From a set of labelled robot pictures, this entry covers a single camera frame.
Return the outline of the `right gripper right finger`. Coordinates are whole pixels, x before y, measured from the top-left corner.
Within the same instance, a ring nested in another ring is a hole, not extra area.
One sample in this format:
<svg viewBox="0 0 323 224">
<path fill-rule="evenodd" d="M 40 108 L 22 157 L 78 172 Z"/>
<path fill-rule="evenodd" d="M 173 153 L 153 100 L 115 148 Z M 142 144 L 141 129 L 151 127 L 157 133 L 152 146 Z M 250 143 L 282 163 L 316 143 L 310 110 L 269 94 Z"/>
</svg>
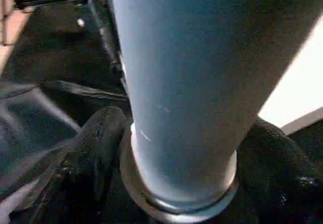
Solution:
<svg viewBox="0 0 323 224">
<path fill-rule="evenodd" d="M 283 131 L 257 118 L 237 156 L 260 223 L 322 223 L 322 173 Z"/>
</svg>

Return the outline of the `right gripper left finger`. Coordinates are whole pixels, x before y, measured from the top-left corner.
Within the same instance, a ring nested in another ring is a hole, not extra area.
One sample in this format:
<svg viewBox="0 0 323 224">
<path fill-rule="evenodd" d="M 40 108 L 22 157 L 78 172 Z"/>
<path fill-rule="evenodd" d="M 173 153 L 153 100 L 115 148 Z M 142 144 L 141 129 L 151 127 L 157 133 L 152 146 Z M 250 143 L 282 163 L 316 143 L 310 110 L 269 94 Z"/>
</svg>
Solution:
<svg viewBox="0 0 323 224">
<path fill-rule="evenodd" d="M 13 210 L 13 223 L 98 223 L 127 124 L 123 111 L 97 111 Z"/>
</svg>

